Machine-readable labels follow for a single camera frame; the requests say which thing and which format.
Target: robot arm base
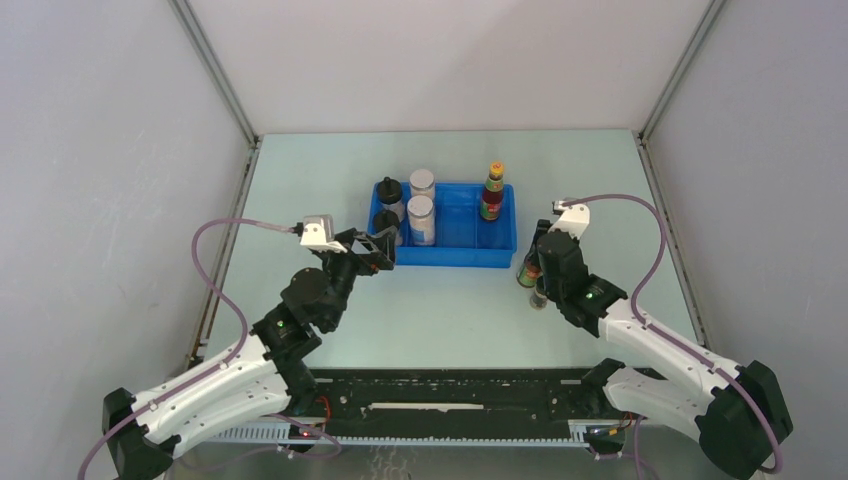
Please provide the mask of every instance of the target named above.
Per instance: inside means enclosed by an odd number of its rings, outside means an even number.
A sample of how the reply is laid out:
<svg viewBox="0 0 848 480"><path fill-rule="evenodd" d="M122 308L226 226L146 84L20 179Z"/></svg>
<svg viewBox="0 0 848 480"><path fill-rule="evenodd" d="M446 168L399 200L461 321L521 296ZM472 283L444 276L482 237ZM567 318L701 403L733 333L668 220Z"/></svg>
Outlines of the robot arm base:
<svg viewBox="0 0 848 480"><path fill-rule="evenodd" d="M103 432L130 415L134 402L135 397L123 388L107 395L103 399ZM173 436L157 445L144 437L146 433L146 429L133 420L106 442L121 480L156 478L174 463L171 454L180 437Z"/></svg>
<svg viewBox="0 0 848 480"><path fill-rule="evenodd" d="M756 360L738 370L736 381L760 407L778 443L783 443L793 426L774 372ZM766 432L733 387L716 388L713 394L715 400L706 414L695 419L701 430L698 443L707 458L725 473L751 478L772 454Z"/></svg>

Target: white jar lid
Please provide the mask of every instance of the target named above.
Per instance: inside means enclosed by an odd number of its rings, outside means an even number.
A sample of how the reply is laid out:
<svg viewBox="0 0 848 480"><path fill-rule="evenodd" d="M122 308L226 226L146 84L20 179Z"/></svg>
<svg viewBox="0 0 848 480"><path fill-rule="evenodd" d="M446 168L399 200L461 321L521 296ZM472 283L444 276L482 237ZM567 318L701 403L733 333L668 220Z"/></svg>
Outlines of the white jar lid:
<svg viewBox="0 0 848 480"><path fill-rule="evenodd" d="M436 177L433 172L425 168L416 170L409 176L409 186L419 190L430 188L434 183L436 183Z"/></svg>
<svg viewBox="0 0 848 480"><path fill-rule="evenodd" d="M406 208L413 217L426 217L433 211L433 200L425 195L416 195L409 200Z"/></svg>

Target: sauce bottle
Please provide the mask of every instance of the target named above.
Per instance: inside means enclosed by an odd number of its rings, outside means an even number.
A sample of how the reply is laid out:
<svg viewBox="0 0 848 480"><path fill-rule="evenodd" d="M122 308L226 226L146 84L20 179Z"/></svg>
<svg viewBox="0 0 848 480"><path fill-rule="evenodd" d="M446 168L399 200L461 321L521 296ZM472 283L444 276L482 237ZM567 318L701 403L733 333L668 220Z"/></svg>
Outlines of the sauce bottle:
<svg viewBox="0 0 848 480"><path fill-rule="evenodd" d="M545 277L541 276L536 281L536 287L530 294L530 306L541 310L548 305L548 296L545 294Z"/></svg>
<svg viewBox="0 0 848 480"><path fill-rule="evenodd" d="M406 207L403 205L403 190L400 182L386 177L377 184L377 199L385 210L395 212L401 222L406 218Z"/></svg>
<svg viewBox="0 0 848 480"><path fill-rule="evenodd" d="M483 220L492 222L498 219L503 203L503 164L495 162L489 165L489 178L483 188L483 198L480 200L480 216Z"/></svg>
<svg viewBox="0 0 848 480"><path fill-rule="evenodd" d="M524 261L521 262L521 268L518 270L518 275L516 275L518 284L524 288L533 288L536 285L536 279L542 274L542 267L539 265L539 255L536 253L536 244L544 234L548 233L550 228L550 220L543 219L536 222L536 231L533 232L530 251L524 256Z"/></svg>
<svg viewBox="0 0 848 480"><path fill-rule="evenodd" d="M391 210L380 210L376 215L374 215L374 218L371 221L374 224L374 231L376 233L380 233L390 227L395 227L395 229L397 229L395 246L400 247L403 245L403 234L400 233L400 220L397 218L397 214L395 214L395 212Z"/></svg>

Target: red wire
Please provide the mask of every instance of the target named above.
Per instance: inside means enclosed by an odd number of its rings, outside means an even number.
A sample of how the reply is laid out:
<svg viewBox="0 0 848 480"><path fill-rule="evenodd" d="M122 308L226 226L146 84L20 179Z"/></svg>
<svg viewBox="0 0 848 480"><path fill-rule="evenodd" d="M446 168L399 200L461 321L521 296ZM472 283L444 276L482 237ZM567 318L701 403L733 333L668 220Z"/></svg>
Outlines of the red wire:
<svg viewBox="0 0 848 480"><path fill-rule="evenodd" d="M330 417L332 416L332 412L330 410L330 401L324 395L318 397L317 400L324 402L324 406L327 407L327 418L324 420L324 423L327 423L330 421Z"/></svg>
<svg viewBox="0 0 848 480"><path fill-rule="evenodd" d="M624 419L627 419L627 425L624 425ZM627 412L627 414L621 419L621 422L618 424L618 428L629 428L633 425L633 413Z"/></svg>

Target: bottle label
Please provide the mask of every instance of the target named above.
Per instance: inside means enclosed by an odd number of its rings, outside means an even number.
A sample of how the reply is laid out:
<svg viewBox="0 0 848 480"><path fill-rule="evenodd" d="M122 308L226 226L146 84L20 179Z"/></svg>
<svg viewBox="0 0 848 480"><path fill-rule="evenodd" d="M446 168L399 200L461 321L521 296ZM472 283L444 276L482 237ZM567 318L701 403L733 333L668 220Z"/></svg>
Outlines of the bottle label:
<svg viewBox="0 0 848 480"><path fill-rule="evenodd" d="M483 217L484 220L495 220L498 218L498 215L501 213L501 204L491 204L486 202L480 202L480 216Z"/></svg>
<svg viewBox="0 0 848 480"><path fill-rule="evenodd" d="M500 192L501 190L503 190L503 179L492 180L491 177L487 177L486 190L489 190L490 192Z"/></svg>
<svg viewBox="0 0 848 480"><path fill-rule="evenodd" d="M419 230L410 225L409 233L412 236L413 245L419 247L429 247L436 244L436 236L434 235L435 232L433 232L433 230Z"/></svg>
<svg viewBox="0 0 848 480"><path fill-rule="evenodd" d="M398 220L400 220L401 222L404 218L406 218L406 205L404 205L403 202L397 202L391 205L386 205L384 203L383 208L390 212L395 212L395 215L398 216Z"/></svg>
<svg viewBox="0 0 848 480"><path fill-rule="evenodd" d="M526 265L521 266L521 270L518 272L518 283L523 287L532 288L536 286L536 279L539 278L541 271L533 271L527 268Z"/></svg>

